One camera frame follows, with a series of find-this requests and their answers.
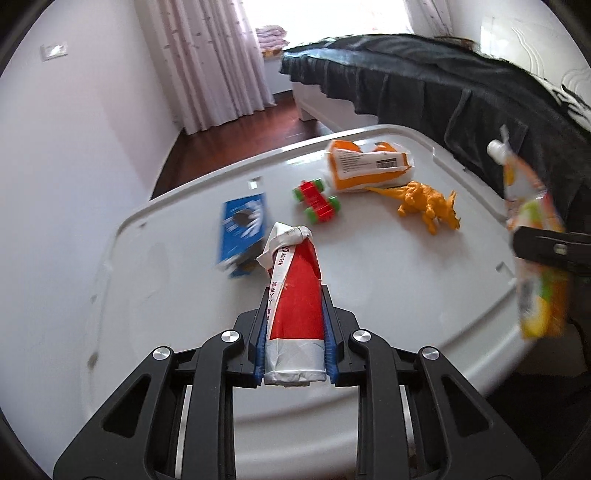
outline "dark wood floor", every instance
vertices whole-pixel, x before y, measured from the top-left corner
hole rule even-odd
[[[331,131],[316,120],[302,122],[291,92],[277,106],[203,132],[180,137],[154,189],[154,197],[219,168]]]

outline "red toy car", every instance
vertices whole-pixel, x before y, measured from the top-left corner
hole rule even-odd
[[[305,210],[308,220],[312,223],[327,222],[340,210],[340,203],[337,197],[324,198],[322,192],[324,184],[322,180],[303,181],[293,192],[298,202],[306,202],[308,208]]]

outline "white table surface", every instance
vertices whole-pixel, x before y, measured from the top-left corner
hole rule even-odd
[[[415,179],[457,190],[459,231],[431,236],[420,217],[371,192],[340,194],[342,211],[314,225],[313,240],[334,305],[392,346],[434,345],[482,393],[528,349],[521,340],[514,260],[499,197],[439,145],[404,127],[377,125],[301,142],[244,160],[151,201],[117,230],[98,273],[81,386],[88,418],[160,345],[200,346],[258,307],[266,272],[228,278],[215,265],[222,205],[265,190],[271,222],[306,224],[291,189],[326,169],[330,140],[402,146]],[[235,390],[236,467],[241,479],[304,478],[355,465],[355,388]]]

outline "orange dinosaur toy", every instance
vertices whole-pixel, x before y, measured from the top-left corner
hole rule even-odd
[[[410,181],[404,187],[391,189],[367,187],[366,189],[402,200],[402,205],[398,208],[398,214],[401,217],[405,217],[408,213],[423,212],[421,218],[432,235],[437,233],[437,226],[433,221],[435,218],[440,222],[446,222],[454,230],[460,228],[460,220],[456,218],[456,212],[453,209],[453,202],[456,200],[456,192],[453,190],[446,200],[437,190],[417,181]]]

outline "window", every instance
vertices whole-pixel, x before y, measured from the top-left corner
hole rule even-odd
[[[253,27],[280,25],[290,45],[326,37],[412,33],[405,0],[244,0]]]

